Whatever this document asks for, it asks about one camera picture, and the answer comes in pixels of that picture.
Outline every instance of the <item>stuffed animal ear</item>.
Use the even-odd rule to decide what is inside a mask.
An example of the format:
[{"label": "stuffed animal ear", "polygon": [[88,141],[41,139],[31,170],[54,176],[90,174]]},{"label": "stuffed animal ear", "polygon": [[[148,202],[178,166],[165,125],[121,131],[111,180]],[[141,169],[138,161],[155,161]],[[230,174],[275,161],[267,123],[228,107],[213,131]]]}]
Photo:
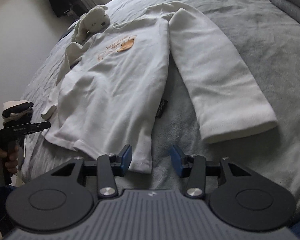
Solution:
[{"label": "stuffed animal ear", "polygon": [[79,29],[79,24],[81,22],[81,19],[76,23],[75,27],[74,27],[74,33],[72,34],[72,38],[71,38],[71,41],[72,42],[76,42],[75,39],[78,35],[78,29]]},{"label": "stuffed animal ear", "polygon": [[81,44],[82,42],[84,42],[84,39],[87,35],[87,29],[83,20],[81,20],[78,24],[78,33],[75,37],[75,42]]}]

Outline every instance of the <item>textured plastic surface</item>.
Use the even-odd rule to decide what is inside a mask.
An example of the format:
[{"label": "textured plastic surface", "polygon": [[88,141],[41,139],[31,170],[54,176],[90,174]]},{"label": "textured plastic surface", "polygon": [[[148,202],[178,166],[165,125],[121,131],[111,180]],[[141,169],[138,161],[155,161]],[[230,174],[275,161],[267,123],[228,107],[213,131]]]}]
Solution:
[{"label": "textured plastic surface", "polygon": [[69,230],[39,234],[12,231],[9,240],[297,240],[289,229],[251,233],[219,220],[202,200],[178,190],[125,190],[119,198],[102,200],[82,224]]}]

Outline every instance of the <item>plush dog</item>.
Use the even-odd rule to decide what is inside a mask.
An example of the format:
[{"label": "plush dog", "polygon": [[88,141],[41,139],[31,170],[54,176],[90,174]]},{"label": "plush dog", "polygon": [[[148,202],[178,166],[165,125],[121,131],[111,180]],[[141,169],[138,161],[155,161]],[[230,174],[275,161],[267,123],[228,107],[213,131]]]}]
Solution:
[{"label": "plush dog", "polygon": [[82,44],[90,33],[98,33],[110,24],[110,18],[106,14],[108,9],[105,5],[97,5],[88,13],[83,14],[74,28],[72,42]]}]

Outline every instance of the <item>bed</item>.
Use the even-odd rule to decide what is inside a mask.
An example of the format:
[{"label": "bed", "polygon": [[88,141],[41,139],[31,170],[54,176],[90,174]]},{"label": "bed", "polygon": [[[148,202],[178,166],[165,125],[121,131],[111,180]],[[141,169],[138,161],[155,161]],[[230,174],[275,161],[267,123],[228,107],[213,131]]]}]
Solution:
[{"label": "bed", "polygon": [[[112,0],[107,4],[111,23],[132,20],[144,8],[175,0]],[[152,132],[152,174],[129,172],[116,178],[122,188],[180,188],[186,179],[177,177],[170,164],[168,148],[178,144],[186,154],[200,154],[217,161],[223,156],[239,162],[293,193],[300,215],[300,24],[269,0],[176,0],[207,15],[231,40],[273,107],[279,126],[267,132],[211,145],[200,139],[195,112],[180,74],[170,59],[163,98],[168,101],[162,118]],[[27,86],[23,99],[34,102],[33,122],[40,113],[57,78],[71,34],[61,39]],[[21,169],[24,181],[84,153],[50,144],[39,133],[29,135]],[[217,185],[211,179],[207,192]],[[95,178],[87,187],[95,188]]]}]

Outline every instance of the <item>white long-sleeve shirt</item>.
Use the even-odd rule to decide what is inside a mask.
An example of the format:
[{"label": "white long-sleeve shirt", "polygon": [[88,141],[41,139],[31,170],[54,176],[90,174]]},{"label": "white long-sleeve shirt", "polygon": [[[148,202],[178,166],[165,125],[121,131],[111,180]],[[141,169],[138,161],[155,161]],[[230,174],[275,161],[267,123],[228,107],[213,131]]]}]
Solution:
[{"label": "white long-sleeve shirt", "polygon": [[53,114],[45,138],[95,159],[130,144],[130,170],[151,172],[151,131],[169,51],[207,143],[277,125],[274,111],[225,34],[197,9],[171,2],[149,7],[133,21],[111,25],[83,46],[67,47],[42,113],[44,119]]}]

